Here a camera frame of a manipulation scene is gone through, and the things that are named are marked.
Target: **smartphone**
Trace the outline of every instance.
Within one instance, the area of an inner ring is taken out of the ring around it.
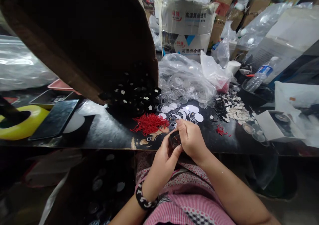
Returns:
[[[57,102],[29,140],[40,140],[60,136],[72,115],[79,99]]]

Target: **black and white bracelet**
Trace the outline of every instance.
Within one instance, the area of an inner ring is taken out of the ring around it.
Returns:
[[[140,182],[140,184],[137,186],[135,196],[136,196],[136,200],[139,203],[140,207],[143,210],[148,211],[148,210],[151,210],[152,208],[154,208],[156,206],[157,200],[155,200],[154,202],[148,202],[146,200],[146,198],[143,197],[143,194],[142,194],[142,184],[143,184],[143,182],[144,181]]]

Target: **wrist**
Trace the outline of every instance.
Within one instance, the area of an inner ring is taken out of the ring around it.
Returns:
[[[142,194],[148,202],[155,201],[159,195],[156,185],[152,182],[149,175],[146,176],[144,183],[142,184]]]
[[[212,156],[215,157],[208,148],[205,148],[196,158],[193,158],[193,160],[201,169],[203,169],[205,164],[211,160]]]

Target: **red string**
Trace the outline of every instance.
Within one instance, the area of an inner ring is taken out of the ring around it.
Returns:
[[[225,134],[228,134],[228,132],[224,132],[224,127],[222,127],[220,124],[217,125],[216,132],[217,132],[219,135],[221,135],[221,136],[223,136],[223,135],[225,135]]]
[[[133,120],[138,124],[130,131],[141,131],[144,136],[156,133],[160,127],[164,127],[165,129],[169,126],[168,120],[155,114],[143,114],[141,117],[133,118]]]

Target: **yellow tape roll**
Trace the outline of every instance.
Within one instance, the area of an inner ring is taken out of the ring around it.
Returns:
[[[19,140],[33,135],[44,118],[49,114],[49,111],[36,105],[23,106],[17,108],[17,110],[29,111],[31,114],[25,121],[17,125],[4,129],[0,128],[0,139]]]

